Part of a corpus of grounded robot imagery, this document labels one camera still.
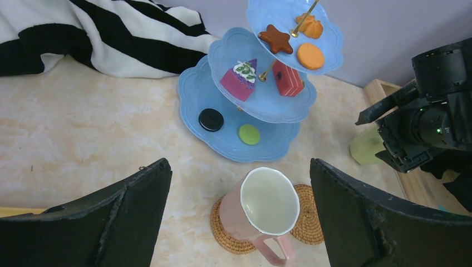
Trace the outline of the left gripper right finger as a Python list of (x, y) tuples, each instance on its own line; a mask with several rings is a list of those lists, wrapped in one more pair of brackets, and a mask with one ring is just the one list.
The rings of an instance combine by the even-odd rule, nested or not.
[(309, 175), (331, 266), (471, 265), (471, 217), (399, 198), (320, 159)]

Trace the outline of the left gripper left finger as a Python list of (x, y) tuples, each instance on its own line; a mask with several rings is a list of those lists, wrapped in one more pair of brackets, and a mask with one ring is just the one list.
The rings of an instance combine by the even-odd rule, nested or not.
[(149, 266), (170, 190), (160, 159), (40, 214), (1, 218), (2, 266)]

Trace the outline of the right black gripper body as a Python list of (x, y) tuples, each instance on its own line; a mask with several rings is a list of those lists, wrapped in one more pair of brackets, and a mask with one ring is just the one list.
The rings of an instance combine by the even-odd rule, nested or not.
[(401, 173), (446, 150), (471, 151), (471, 38), (412, 58), (415, 80), (361, 111), (384, 150), (376, 157)]

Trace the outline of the woven round coaster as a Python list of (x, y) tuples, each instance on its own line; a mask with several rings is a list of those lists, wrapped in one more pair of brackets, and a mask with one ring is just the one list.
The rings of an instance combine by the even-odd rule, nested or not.
[[(324, 242), (323, 232), (314, 201), (312, 187), (306, 184), (294, 185), (300, 201), (300, 213), (291, 234), (299, 241), (308, 245), (318, 245)], [(226, 251), (244, 255), (256, 251), (249, 241), (240, 241), (231, 237), (223, 228), (219, 217), (221, 199), (212, 207), (210, 213), (210, 228), (216, 242)]]

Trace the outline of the green mug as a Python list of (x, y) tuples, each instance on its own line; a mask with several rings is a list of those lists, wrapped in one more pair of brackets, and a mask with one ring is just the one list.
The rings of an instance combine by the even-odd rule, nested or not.
[(378, 126), (373, 123), (350, 143), (350, 154), (360, 165), (380, 164), (382, 160), (376, 157), (376, 154), (385, 150), (383, 142), (378, 133)]

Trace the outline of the pink mug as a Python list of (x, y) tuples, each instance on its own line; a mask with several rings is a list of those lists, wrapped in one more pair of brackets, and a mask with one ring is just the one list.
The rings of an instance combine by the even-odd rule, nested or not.
[(280, 171), (258, 167), (233, 187), (220, 203), (223, 229), (248, 241), (273, 266), (290, 266), (294, 250), (288, 240), (300, 213), (299, 197)]

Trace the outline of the black macaron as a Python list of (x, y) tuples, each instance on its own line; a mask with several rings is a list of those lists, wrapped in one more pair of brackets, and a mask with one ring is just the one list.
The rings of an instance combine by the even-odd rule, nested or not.
[(209, 132), (219, 131), (224, 125), (224, 117), (219, 111), (213, 108), (202, 110), (199, 114), (198, 120), (200, 126)]

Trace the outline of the red striped cake slice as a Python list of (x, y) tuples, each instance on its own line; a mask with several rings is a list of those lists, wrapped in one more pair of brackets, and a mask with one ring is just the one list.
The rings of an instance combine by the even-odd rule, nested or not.
[(304, 88), (305, 83), (297, 70), (277, 61), (272, 71), (281, 96), (296, 97)]

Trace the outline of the green macaron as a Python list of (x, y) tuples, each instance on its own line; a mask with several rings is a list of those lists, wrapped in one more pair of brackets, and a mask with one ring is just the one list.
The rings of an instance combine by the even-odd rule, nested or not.
[(239, 139), (247, 145), (256, 145), (260, 141), (259, 130), (250, 124), (242, 125), (238, 130)]

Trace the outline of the orange flower cookie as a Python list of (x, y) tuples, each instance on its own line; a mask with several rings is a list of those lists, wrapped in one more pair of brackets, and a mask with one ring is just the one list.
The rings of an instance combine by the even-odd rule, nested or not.
[(315, 16), (308, 15), (299, 28), (309, 38), (319, 39), (323, 33), (323, 25), (320, 20), (316, 20)]

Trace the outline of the brown star cookie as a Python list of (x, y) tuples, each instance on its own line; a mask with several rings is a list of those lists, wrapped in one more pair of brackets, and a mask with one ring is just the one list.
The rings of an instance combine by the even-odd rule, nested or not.
[(269, 24), (265, 31), (259, 32), (258, 37), (269, 46), (273, 54), (284, 52), (291, 55), (293, 53), (293, 48), (289, 44), (291, 35), (279, 31), (272, 24)]

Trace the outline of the blue three-tier cake stand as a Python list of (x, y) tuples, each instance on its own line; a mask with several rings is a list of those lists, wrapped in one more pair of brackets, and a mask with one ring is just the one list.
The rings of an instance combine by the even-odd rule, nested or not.
[[(283, 33), (297, 26), (296, 17), (304, 12), (315, 16), (323, 25), (319, 39), (302, 32), (291, 37), (289, 44), (298, 50), (303, 43), (317, 46), (325, 57), (318, 70), (303, 67), (296, 54), (273, 54), (269, 46), (258, 38), (269, 24)], [(274, 161), (281, 159), (296, 138), (300, 123), (309, 115), (317, 92), (309, 75), (324, 75), (342, 66), (343, 35), (332, 23), (325, 9), (315, 1), (249, 1), (247, 8), (249, 29), (234, 27), (210, 45), (209, 52), (196, 66), (185, 70), (178, 80), (180, 115), (183, 123), (197, 138), (218, 154), (237, 162)], [(220, 80), (238, 61), (257, 59), (254, 92), (245, 101), (232, 96)], [(273, 65), (280, 61), (298, 71), (305, 88), (296, 97), (279, 94)], [(202, 110), (213, 108), (224, 117), (223, 127), (216, 132), (204, 130), (198, 117)], [(260, 133), (256, 145), (247, 145), (238, 137), (242, 125), (254, 125)]]

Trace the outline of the purple triangular cake slice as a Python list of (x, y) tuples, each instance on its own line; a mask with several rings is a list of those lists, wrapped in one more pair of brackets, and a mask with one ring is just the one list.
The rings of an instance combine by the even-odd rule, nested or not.
[(256, 82), (257, 59), (238, 61), (227, 70), (220, 84), (235, 98), (245, 102), (254, 92)]

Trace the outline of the yellow plastic tray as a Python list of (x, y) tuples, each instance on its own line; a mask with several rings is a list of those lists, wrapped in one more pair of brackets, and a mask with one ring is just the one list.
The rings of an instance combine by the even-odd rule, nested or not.
[(10, 217), (23, 214), (40, 214), (45, 209), (20, 208), (20, 207), (0, 207), (0, 217)]

